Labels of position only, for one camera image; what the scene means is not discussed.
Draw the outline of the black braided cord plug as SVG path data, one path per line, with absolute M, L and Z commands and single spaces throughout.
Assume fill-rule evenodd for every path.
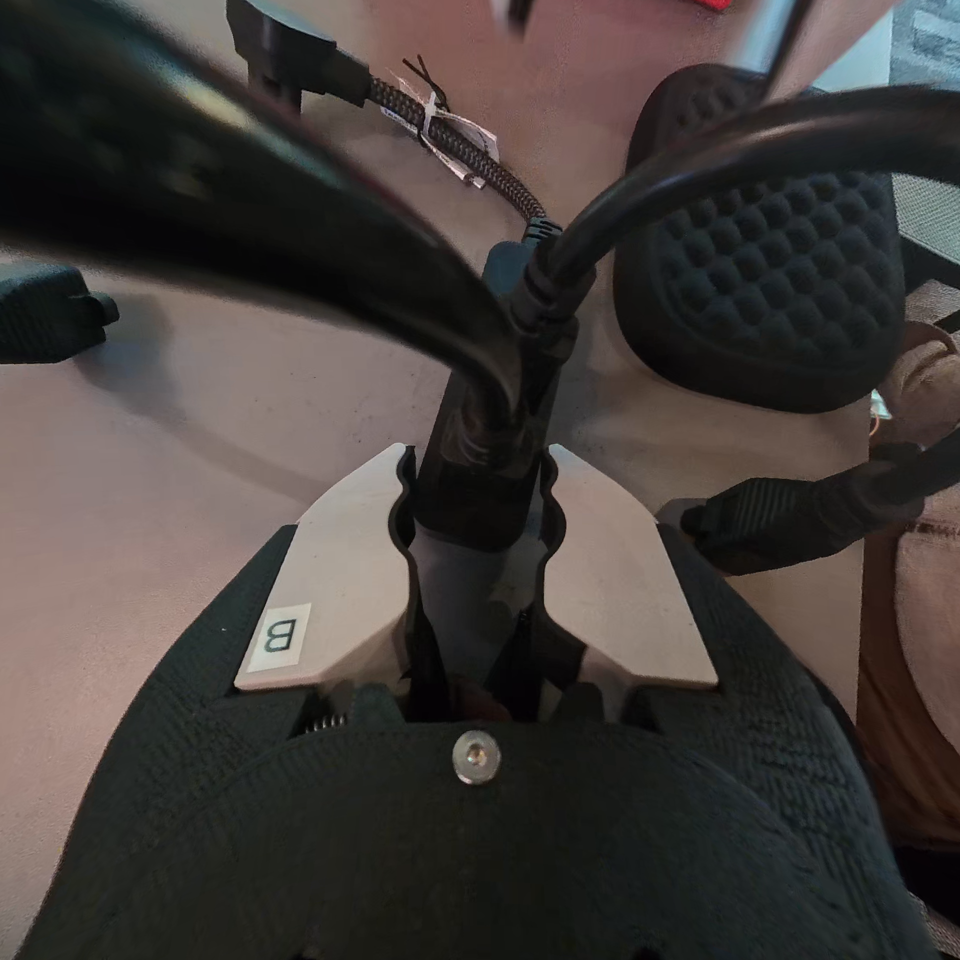
M 336 40 L 291 11 L 266 1 L 226 1 L 225 17 L 235 53 L 247 68 L 248 84 L 283 102 L 296 113 L 305 93 L 329 96 L 363 108 L 367 103 L 398 109 L 411 122 L 425 119 L 425 109 L 402 92 L 395 80 L 375 77 L 369 66 L 341 49 Z M 561 227 L 534 193 L 501 161 L 482 156 L 447 123 L 434 119 L 428 133 L 456 160 L 486 179 L 524 220 L 522 243 L 537 246 L 558 235 Z

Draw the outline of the black power strip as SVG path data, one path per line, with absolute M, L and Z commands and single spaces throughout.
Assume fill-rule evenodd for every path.
M 488 253 L 482 280 L 515 327 L 523 361 L 523 401 L 516 427 L 491 435 L 491 456 L 470 442 L 474 402 L 459 373 L 448 378 L 414 491 L 416 521 L 435 536 L 472 549 L 497 552 L 522 534 L 546 445 L 561 371 L 579 333 L 565 308 L 573 292 L 548 291 L 542 270 L 559 234 L 501 242 Z

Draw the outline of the black round fabric pad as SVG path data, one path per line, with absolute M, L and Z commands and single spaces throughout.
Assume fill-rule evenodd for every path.
M 659 377 L 774 411 L 868 396 L 906 333 L 891 174 L 774 176 L 698 198 L 615 248 L 619 329 Z

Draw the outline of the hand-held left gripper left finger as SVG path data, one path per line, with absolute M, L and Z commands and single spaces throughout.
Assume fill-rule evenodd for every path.
M 413 446 L 396 442 L 301 516 L 234 679 L 331 703 L 381 685 L 412 722 L 445 722 L 450 687 L 416 562 Z

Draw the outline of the black textured block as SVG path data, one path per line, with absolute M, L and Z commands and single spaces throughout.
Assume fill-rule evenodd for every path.
M 119 320 L 109 295 L 73 266 L 32 261 L 1 267 L 1 363 L 55 364 L 106 342 Z

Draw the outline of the person's left hand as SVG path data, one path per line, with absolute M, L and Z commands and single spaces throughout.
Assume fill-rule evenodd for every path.
M 509 709 L 478 681 L 462 675 L 447 677 L 450 717 L 456 722 L 508 723 Z

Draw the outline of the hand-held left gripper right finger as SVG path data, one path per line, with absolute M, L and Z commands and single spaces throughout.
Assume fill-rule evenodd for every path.
M 533 593 L 502 649 L 502 704 L 545 722 L 592 686 L 599 717 L 631 716 L 640 690 L 721 689 L 654 514 L 558 443 L 539 472 L 543 554 Z

